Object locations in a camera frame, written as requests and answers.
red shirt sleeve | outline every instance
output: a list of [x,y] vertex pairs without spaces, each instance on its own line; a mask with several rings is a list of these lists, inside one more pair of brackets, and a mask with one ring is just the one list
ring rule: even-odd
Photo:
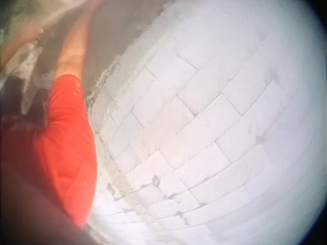
[[77,77],[64,75],[54,82],[48,126],[34,137],[33,147],[63,208],[76,224],[83,225],[94,199],[97,158]]

hand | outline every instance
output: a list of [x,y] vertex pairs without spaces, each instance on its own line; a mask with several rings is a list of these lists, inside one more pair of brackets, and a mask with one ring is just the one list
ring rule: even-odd
[[32,42],[41,33],[41,23],[32,21],[20,32],[20,39],[24,42]]

wall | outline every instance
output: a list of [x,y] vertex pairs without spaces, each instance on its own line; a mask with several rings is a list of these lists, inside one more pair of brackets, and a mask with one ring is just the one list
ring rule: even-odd
[[293,1],[169,6],[88,98],[113,244],[297,244],[326,197],[325,35]]

red t-shirt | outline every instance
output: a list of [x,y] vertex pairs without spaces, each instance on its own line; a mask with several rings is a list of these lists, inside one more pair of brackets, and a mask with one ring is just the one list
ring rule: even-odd
[[84,225],[95,194],[97,157],[80,79],[64,75],[54,82],[46,128],[5,117],[1,133],[1,161]]

construction worker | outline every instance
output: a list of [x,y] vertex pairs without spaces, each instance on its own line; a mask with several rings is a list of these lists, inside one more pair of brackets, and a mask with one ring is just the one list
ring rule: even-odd
[[[89,26],[104,2],[105,0],[88,0],[64,41],[49,95],[46,126],[36,125],[23,115],[1,118],[3,170],[11,173],[10,176],[20,177],[18,182],[28,183],[31,189],[37,190],[33,193],[45,197],[79,227],[85,224],[91,211],[97,181],[95,141],[83,101],[82,74]],[[30,26],[29,30],[31,29],[32,33],[26,29],[22,36],[1,50],[2,68],[21,45],[37,36],[38,27]],[[11,189],[12,192],[3,191],[6,198],[2,198],[2,219],[7,218],[11,222],[14,217],[17,223],[21,221],[21,226],[25,224],[21,230],[28,229],[28,224],[33,223],[28,221],[28,217],[32,218],[31,213],[37,213],[38,219],[42,219],[39,214],[46,212],[44,206],[38,207],[39,198],[34,198],[35,195],[27,197],[21,191]],[[21,195],[20,203],[17,203],[17,195]],[[23,211],[12,215],[18,207]],[[49,213],[44,215],[44,218],[49,217],[56,219],[58,216]]]

